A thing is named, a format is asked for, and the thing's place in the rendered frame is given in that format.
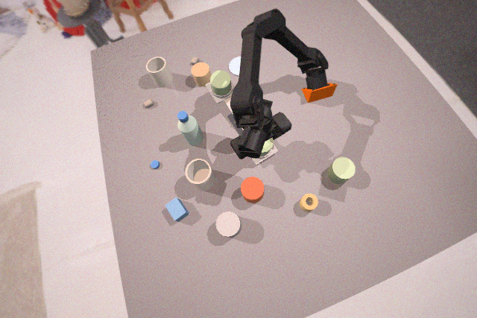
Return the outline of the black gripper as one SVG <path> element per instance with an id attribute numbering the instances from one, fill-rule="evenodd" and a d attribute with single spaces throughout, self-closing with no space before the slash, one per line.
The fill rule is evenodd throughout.
<path id="1" fill-rule="evenodd" d="M 266 132 L 267 137 L 265 141 L 267 141 L 268 139 L 271 139 L 272 137 L 273 137 L 273 140 L 279 138 L 280 136 L 284 135 L 289 130 L 291 130 L 291 127 L 292 127 L 292 124 L 288 120 L 288 118 L 285 116 L 285 114 L 282 112 L 278 112 L 276 115 L 272 116 L 272 125 L 269 131 Z M 235 139 L 233 139 L 230 142 L 230 145 L 236 152 L 237 156 L 240 159 L 243 159 L 246 156 L 239 152 L 238 142 L 240 138 L 241 136 L 238 136 Z"/>

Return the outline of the grey cylinder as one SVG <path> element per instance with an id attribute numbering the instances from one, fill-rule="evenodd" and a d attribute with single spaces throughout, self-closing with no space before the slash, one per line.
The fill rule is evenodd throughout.
<path id="1" fill-rule="evenodd" d="M 233 212 L 223 212 L 216 220 L 218 232 L 228 238 L 237 236 L 241 231 L 241 221 Z"/>

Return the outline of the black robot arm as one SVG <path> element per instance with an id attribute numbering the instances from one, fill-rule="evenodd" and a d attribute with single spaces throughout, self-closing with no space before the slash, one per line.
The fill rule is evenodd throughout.
<path id="1" fill-rule="evenodd" d="M 267 137 L 266 132 L 272 125 L 273 103 L 263 99 L 259 85 L 262 37 L 276 40 L 298 59 L 297 66 L 307 76 L 307 89 L 316 90 L 330 85 L 326 79 L 328 61 L 319 50 L 307 47 L 287 29 L 285 17 L 276 8 L 255 16 L 254 22 L 242 30 L 241 37 L 239 79 L 233 89 L 230 108 L 237 128 L 244 129 L 238 141 L 239 152 L 258 159 Z"/>

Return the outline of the light blue cube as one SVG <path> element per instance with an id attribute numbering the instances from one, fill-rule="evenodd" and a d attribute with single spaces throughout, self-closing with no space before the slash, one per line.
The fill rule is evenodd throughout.
<path id="1" fill-rule="evenodd" d="M 165 207 L 169 210 L 171 216 L 177 222 L 189 215 L 189 212 L 187 211 L 181 200 L 176 197 L 171 202 L 166 204 Z"/>

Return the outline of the white round disc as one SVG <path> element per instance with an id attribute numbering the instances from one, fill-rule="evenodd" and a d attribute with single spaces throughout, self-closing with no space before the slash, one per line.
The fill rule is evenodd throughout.
<path id="1" fill-rule="evenodd" d="M 230 72 L 239 77 L 239 71 L 240 71 L 240 62 L 241 62 L 241 57 L 236 57 L 233 60 L 230 61 L 229 64 L 229 70 Z"/>

